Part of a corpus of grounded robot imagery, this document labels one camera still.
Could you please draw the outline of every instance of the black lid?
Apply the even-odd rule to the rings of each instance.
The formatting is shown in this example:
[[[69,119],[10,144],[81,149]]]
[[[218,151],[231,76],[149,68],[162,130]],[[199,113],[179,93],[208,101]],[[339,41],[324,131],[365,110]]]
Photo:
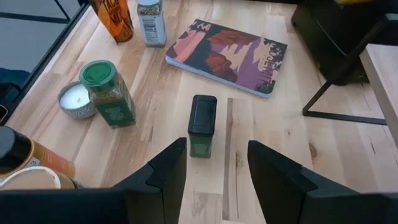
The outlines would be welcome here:
[[[0,174],[20,166],[30,153],[30,140],[7,126],[0,126]]]
[[[213,137],[216,123],[216,109],[217,98],[214,96],[195,95],[192,101],[188,134]]]

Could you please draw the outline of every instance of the book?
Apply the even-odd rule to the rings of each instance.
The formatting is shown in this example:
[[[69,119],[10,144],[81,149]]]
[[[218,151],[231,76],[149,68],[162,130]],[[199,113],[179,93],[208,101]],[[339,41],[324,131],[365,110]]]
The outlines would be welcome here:
[[[258,96],[271,95],[287,45],[196,19],[166,62]]]

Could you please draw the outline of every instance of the butcher block countertop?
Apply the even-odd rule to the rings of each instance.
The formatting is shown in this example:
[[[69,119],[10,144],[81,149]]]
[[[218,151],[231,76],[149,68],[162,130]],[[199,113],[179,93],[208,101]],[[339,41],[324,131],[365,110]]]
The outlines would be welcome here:
[[[129,7],[135,34],[122,44],[115,43],[88,9],[7,122],[73,161],[77,181],[110,187],[177,138],[187,137],[192,98],[202,94],[218,99],[212,155],[188,156],[180,223],[265,223],[246,157],[251,139],[357,191],[398,192],[398,150],[387,126],[302,116],[303,105],[324,79],[290,25],[296,6],[166,0],[164,49],[145,47],[135,1]],[[166,64],[167,48],[196,18],[289,45],[270,98]],[[82,66],[93,60],[117,66],[136,104],[135,126],[111,129],[99,114],[75,120],[59,108],[61,88],[78,80]],[[383,117],[368,84],[333,86],[314,107]]]

